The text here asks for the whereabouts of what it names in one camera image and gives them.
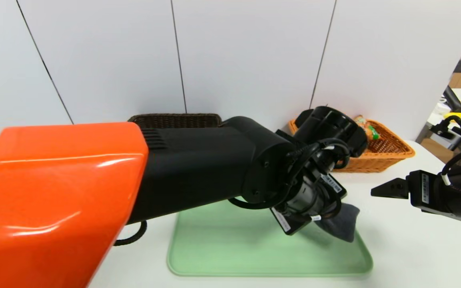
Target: white wall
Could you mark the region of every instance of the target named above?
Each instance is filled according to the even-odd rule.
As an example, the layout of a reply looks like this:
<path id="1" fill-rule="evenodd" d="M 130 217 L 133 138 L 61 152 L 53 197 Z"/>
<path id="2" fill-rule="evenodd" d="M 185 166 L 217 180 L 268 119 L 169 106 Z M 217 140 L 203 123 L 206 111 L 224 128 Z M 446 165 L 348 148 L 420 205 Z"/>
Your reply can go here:
<path id="1" fill-rule="evenodd" d="M 70 124 L 15 0 L 0 0 L 0 131 Z"/>
<path id="2" fill-rule="evenodd" d="M 312 106 L 415 139 L 461 56 L 461 0 L 337 0 Z"/>
<path id="3" fill-rule="evenodd" d="M 170 0 L 19 0 L 74 123 L 184 113 Z"/>
<path id="4" fill-rule="evenodd" d="M 173 0 L 188 113 L 271 130 L 308 109 L 334 0 Z"/>

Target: orange wicker basket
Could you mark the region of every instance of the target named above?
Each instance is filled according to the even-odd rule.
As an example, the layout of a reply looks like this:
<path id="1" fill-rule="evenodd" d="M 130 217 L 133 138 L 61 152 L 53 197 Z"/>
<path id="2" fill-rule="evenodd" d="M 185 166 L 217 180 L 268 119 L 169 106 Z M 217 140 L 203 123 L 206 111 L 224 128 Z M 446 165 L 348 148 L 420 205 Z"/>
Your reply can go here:
<path id="1" fill-rule="evenodd" d="M 334 172 L 372 173 L 382 172 L 403 159 L 413 157 L 415 151 L 386 126 L 367 120 L 380 134 L 380 139 L 369 142 L 368 148 L 359 158 L 350 158 L 349 164 Z M 295 133 L 295 120 L 289 122 L 289 130 Z"/>

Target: table surface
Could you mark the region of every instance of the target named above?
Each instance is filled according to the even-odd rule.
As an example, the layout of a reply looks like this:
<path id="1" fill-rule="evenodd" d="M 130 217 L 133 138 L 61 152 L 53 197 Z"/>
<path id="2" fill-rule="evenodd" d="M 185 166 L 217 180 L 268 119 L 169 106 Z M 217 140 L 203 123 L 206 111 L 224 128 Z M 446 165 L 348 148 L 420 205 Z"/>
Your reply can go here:
<path id="1" fill-rule="evenodd" d="M 415 142 L 416 156 L 382 173 L 333 173 L 348 190 L 345 202 L 361 209 L 357 230 L 373 256 L 373 271 L 350 278 L 179 277 L 166 265 L 176 215 L 148 221 L 136 243 L 113 247 L 90 288 L 373 288 L 461 287 L 461 222 L 425 214 L 408 200 L 370 196 L 371 188 L 414 170 L 439 172 L 443 163 Z M 126 228 L 129 234 L 132 228 Z"/>

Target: panel seam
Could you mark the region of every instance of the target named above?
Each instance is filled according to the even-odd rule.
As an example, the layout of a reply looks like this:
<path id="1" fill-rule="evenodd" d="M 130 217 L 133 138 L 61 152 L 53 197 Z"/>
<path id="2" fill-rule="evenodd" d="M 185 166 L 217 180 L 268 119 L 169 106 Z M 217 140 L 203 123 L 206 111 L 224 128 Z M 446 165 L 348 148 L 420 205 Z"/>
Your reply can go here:
<path id="1" fill-rule="evenodd" d="M 179 40 L 177 40 L 177 28 L 175 26 L 174 1 L 173 0 L 170 0 L 170 6 L 172 7 L 172 20 L 174 22 L 175 45 L 177 47 L 177 60 L 179 61 L 179 73 L 181 74 L 181 87 L 182 87 L 182 98 L 184 100 L 184 112 L 188 113 L 188 107 L 186 106 L 186 94 L 184 92 L 184 80 L 182 78 L 181 54 L 179 53 Z"/>
<path id="2" fill-rule="evenodd" d="M 330 23 L 328 24 L 328 31 L 327 31 L 327 36 L 325 38 L 325 45 L 323 46 L 323 52 L 321 53 L 320 65 L 318 67 L 318 73 L 316 74 L 316 81 L 314 83 L 313 96 L 311 97 L 311 103 L 309 104 L 309 109 L 313 106 L 314 93 L 316 92 L 316 85 L 318 84 L 318 79 L 320 77 L 321 66 L 323 64 L 323 57 L 325 56 L 326 45 L 328 43 L 328 35 L 330 35 L 330 29 L 332 27 L 332 20 L 333 20 L 333 15 L 335 13 L 335 6 L 337 6 L 337 1 L 338 0 L 335 0 L 333 3 L 332 16 L 330 18 Z"/>
<path id="3" fill-rule="evenodd" d="M 44 62 L 44 58 L 42 58 L 42 54 L 40 54 L 40 50 L 38 49 L 37 43 L 35 42 L 35 38 L 33 38 L 33 34 L 31 34 L 30 26 L 28 25 L 28 22 L 26 21 L 26 18 L 24 17 L 24 13 L 22 12 L 22 9 L 19 4 L 19 0 L 15 0 L 17 2 L 17 6 L 19 7 L 20 15 L 22 16 L 22 19 L 24 20 L 24 24 L 26 24 L 26 28 L 28 29 L 28 32 L 30 33 L 31 40 L 33 41 L 33 45 L 35 45 L 35 49 L 37 50 L 38 56 L 40 57 L 40 60 L 42 61 L 42 64 L 44 65 L 44 68 L 46 69 L 46 73 L 49 76 L 49 79 L 51 80 L 51 83 L 53 84 L 53 87 L 56 91 L 56 94 L 58 95 L 58 98 L 60 99 L 60 102 L 62 103 L 62 106 L 65 109 L 65 112 L 67 116 L 69 117 L 69 120 L 72 124 L 74 122 L 72 121 L 72 117 L 69 114 L 69 110 L 67 110 L 67 107 L 65 106 L 64 100 L 60 96 L 60 92 L 58 91 L 58 88 L 56 87 L 56 84 L 53 81 L 53 78 L 51 77 L 51 73 L 49 73 L 49 69 L 47 69 L 46 63 Z"/>

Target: snack package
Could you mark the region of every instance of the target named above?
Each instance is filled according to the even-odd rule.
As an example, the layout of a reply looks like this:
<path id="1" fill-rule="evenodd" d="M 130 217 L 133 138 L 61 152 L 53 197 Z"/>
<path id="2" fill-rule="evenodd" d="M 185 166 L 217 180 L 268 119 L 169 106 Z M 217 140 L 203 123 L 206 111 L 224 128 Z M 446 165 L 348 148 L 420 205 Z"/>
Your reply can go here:
<path id="1" fill-rule="evenodd" d="M 362 115 L 355 117 L 355 123 L 364 129 L 368 142 L 380 139 L 380 134 L 378 134 L 377 130 L 371 126 L 371 124 L 369 124 L 369 122 Z"/>

